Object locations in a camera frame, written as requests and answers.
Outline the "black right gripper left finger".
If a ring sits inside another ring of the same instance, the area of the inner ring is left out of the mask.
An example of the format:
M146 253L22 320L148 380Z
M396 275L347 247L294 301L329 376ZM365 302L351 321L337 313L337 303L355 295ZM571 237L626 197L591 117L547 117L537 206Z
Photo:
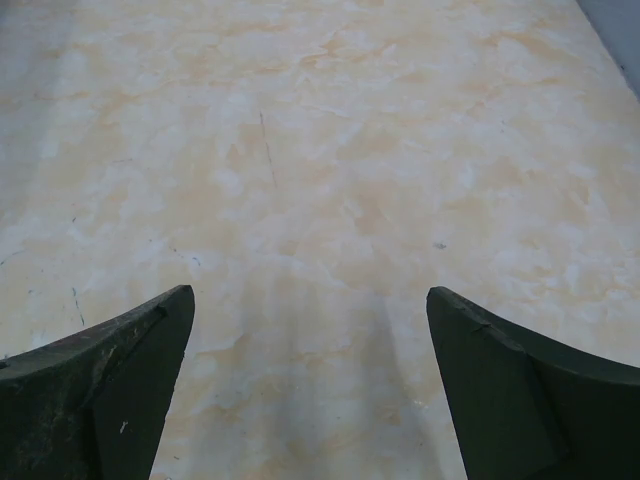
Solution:
M2 478L149 478L193 320L179 285L2 360Z

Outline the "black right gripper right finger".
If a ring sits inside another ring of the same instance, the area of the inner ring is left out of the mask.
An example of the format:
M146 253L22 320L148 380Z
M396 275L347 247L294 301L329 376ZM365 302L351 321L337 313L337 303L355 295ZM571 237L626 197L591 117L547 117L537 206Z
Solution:
M426 313L468 478L638 478L638 368L446 287L429 290Z

